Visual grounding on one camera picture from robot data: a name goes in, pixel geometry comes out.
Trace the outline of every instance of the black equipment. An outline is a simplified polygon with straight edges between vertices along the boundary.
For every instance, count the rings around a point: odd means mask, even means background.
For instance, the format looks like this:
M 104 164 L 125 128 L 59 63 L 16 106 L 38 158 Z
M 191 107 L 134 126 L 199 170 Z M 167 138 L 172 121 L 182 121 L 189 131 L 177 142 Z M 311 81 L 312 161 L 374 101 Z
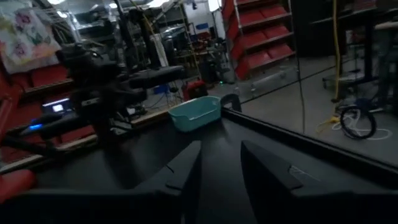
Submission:
M 358 223 L 396 219 L 393 208 L 380 207 L 397 199 L 393 192 L 359 194 L 326 186 L 250 141 L 242 142 L 241 158 L 244 182 L 258 223 L 333 223 L 342 217 Z
M 71 93 L 69 102 L 73 111 L 62 113 L 62 117 L 47 122 L 40 118 L 28 127 L 12 130 L 4 138 L 2 145 L 26 150 L 43 156 L 56 156 L 58 151 L 51 147 L 31 144 L 21 141 L 19 137 L 39 133 L 43 139 L 51 139 L 61 134 L 92 125 L 99 143 L 105 149 L 117 150 L 118 137 L 111 128 L 124 129 L 134 132 L 129 118 L 120 119 L 120 114 L 127 115 L 126 107 L 143 102 L 147 98 L 147 89 L 172 82 L 186 76 L 182 66 L 159 67 L 150 47 L 150 38 L 142 21 L 143 12 L 132 10 L 129 19 L 138 22 L 142 36 L 147 44 L 148 55 L 151 59 L 151 69 L 136 73 L 121 73 L 116 62 L 96 58 L 96 52 L 86 50 L 80 44 L 64 45 L 62 51 L 57 52 L 59 61 L 69 69 L 68 76 L 73 80 L 75 90 Z M 121 29 L 127 30 L 126 18 L 121 16 Z M 132 46 L 130 35 L 126 35 L 125 43 Z M 62 112 L 63 106 L 56 105 L 52 112 Z
M 30 190 L 0 205 L 0 216 L 9 223 L 180 223 L 182 217 L 194 223 L 200 189 L 200 147 L 199 141 L 191 143 L 156 175 L 133 189 Z

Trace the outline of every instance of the small display screen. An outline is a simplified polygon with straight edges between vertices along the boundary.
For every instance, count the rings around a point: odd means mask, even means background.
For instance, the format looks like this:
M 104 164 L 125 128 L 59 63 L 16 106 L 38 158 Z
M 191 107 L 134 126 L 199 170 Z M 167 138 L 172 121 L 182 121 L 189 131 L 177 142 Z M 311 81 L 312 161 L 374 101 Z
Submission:
M 54 112 L 60 112 L 63 111 L 63 106 L 62 105 L 55 105 L 52 107 L 52 109 L 54 110 Z

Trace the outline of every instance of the yellow cable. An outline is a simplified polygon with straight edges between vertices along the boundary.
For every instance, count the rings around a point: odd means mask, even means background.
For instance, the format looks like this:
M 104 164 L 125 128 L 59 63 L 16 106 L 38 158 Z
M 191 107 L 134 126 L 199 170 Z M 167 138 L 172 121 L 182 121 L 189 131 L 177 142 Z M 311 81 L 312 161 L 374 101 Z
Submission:
M 335 99 L 338 99 L 338 92 L 339 92 L 339 79 L 340 79 L 340 46 L 338 43 L 338 29 L 337 29 L 337 0 L 333 0 L 333 38 L 335 40 L 335 49 L 336 49 L 336 77 L 335 77 Z M 340 118 L 335 115 L 336 113 L 336 103 L 333 103 L 333 114 L 331 118 L 327 121 L 324 121 L 317 126 L 316 132 L 319 134 L 324 131 L 326 127 L 320 128 L 320 126 L 324 126 L 326 124 L 334 124 L 340 122 Z
M 333 0 L 333 34 L 335 37 L 335 48 L 336 48 L 336 80 L 335 80 L 335 99 L 338 99 L 339 91 L 339 79 L 340 79 L 340 65 L 341 55 L 340 46 L 338 43 L 338 30 L 337 30 L 337 0 Z M 336 113 L 336 103 L 334 105 L 333 113 Z

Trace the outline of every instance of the black tabletop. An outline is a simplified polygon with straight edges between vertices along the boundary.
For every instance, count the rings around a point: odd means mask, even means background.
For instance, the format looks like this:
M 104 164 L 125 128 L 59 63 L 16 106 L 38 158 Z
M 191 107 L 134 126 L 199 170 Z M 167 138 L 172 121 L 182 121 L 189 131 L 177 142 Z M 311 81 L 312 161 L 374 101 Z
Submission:
M 379 190 L 377 185 L 223 118 L 192 133 L 162 123 L 135 136 L 119 154 L 97 150 L 37 174 L 39 188 L 131 189 L 159 171 L 192 141 L 201 141 L 199 223 L 255 223 L 241 169 L 241 141 L 249 140 L 336 190 Z

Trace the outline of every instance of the coiled black cable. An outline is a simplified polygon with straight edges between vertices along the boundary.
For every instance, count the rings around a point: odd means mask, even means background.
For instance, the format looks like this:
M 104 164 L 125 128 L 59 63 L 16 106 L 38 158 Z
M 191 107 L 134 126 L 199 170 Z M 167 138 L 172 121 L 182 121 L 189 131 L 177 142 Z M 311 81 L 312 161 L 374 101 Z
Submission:
M 369 122 L 371 124 L 371 129 L 365 135 L 358 134 L 358 132 L 355 129 L 351 128 L 345 122 L 345 120 L 349 116 L 349 114 L 353 113 L 355 111 L 357 111 L 357 112 L 359 111 L 360 116 L 369 120 Z M 368 139 L 368 138 L 371 138 L 372 136 L 374 136 L 374 134 L 377 131 L 377 123 L 376 123 L 376 119 L 374 118 L 373 114 L 371 114 L 368 110 L 365 110 L 359 106 L 348 106 L 348 107 L 344 108 L 341 111 L 340 124 L 341 124 L 341 129 L 343 130 L 344 134 L 351 139 L 357 139 L 357 140 Z

